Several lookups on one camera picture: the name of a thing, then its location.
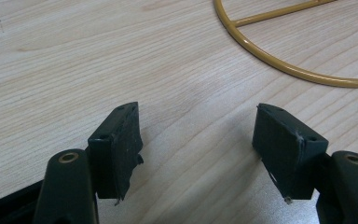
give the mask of circular wire frame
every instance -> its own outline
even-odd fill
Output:
[[[243,25],[272,19],[292,12],[296,12],[310,7],[316,7],[334,1],[337,0],[311,0],[307,3],[302,3],[291,7],[285,7],[285,8],[273,10],[267,13],[258,14],[255,16],[243,18],[236,21],[232,21],[228,18],[227,13],[223,8],[222,0],[214,0],[214,7],[216,9],[217,15],[219,16],[220,21],[226,27],[227,31],[231,34],[231,36],[239,44],[241,44],[246,50],[251,52],[255,57],[262,60],[263,62],[271,65],[272,67],[278,70],[281,70],[286,74],[289,74],[294,77],[299,77],[310,82],[315,82],[315,83],[334,86],[334,87],[358,88],[358,78],[332,77],[332,76],[322,75],[302,69],[290,63],[286,63],[262,50],[260,47],[255,45],[252,41],[250,41],[246,36],[244,36],[238,30],[238,27]]]

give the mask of light wood grain surface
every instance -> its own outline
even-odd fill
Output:
[[[306,0],[223,0],[231,19]],[[358,77],[358,1],[241,28],[289,63]],[[1,0],[0,198],[138,101],[145,164],[101,223],[318,223],[315,203],[281,198],[251,146],[258,103],[285,108],[358,152],[358,90],[289,77],[250,55],[212,0]]]

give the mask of yellow metal ring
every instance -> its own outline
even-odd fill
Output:
[[[262,60],[263,62],[275,67],[278,70],[283,71],[289,75],[294,77],[299,77],[305,79],[307,81],[334,86],[334,87],[346,87],[346,88],[358,88],[358,78],[345,78],[345,77],[331,77],[318,73],[314,73],[297,66],[291,65],[290,63],[286,63],[274,56],[268,54],[257,45],[252,43],[248,38],[246,38],[237,28],[243,25],[247,25],[250,23],[255,23],[258,21],[264,21],[271,18],[279,17],[282,15],[286,15],[292,12],[296,12],[299,10],[303,10],[310,7],[316,7],[321,4],[326,4],[329,2],[334,2],[337,0],[312,0],[307,3],[298,4],[292,7],[285,7],[278,10],[270,11],[267,13],[258,14],[255,16],[247,17],[244,19],[231,21],[222,5],[221,0],[214,0],[214,7],[216,9],[217,15],[220,18],[220,21],[226,27],[227,31],[231,34],[231,36],[240,43],[246,50],[254,54],[255,57]]]

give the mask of yellow wire frame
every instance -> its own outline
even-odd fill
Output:
[[[245,37],[237,28],[255,23],[258,21],[264,21],[272,18],[276,18],[282,15],[286,15],[292,12],[297,12],[310,7],[317,7],[322,4],[334,2],[337,0],[311,0],[310,2],[298,4],[291,7],[285,7],[277,10],[273,10],[267,13],[261,13],[258,15],[254,15],[251,17],[243,18],[240,20],[232,21],[228,18],[221,0],[214,0],[214,7],[216,9],[217,15],[219,16],[220,21],[226,27],[227,31],[231,34],[231,36],[240,43],[246,50],[254,54],[255,57],[262,60],[263,62],[275,67],[278,70],[283,71],[289,75],[294,77],[299,77],[305,79],[307,81],[334,86],[334,87],[344,87],[344,88],[358,88],[358,78],[345,78],[345,77],[331,77],[318,73],[314,73],[294,65],[290,63],[286,63],[274,56],[268,54],[257,45],[252,43],[247,37]]]

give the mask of wooden table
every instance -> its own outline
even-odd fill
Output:
[[[232,19],[305,0],[224,0]],[[241,28],[312,71],[358,77],[358,1]],[[251,140],[258,103],[283,107],[358,152],[358,90],[290,77],[245,51],[211,0],[0,1],[0,198],[43,178],[47,161],[138,101],[145,164],[101,223],[318,223],[286,205]]]

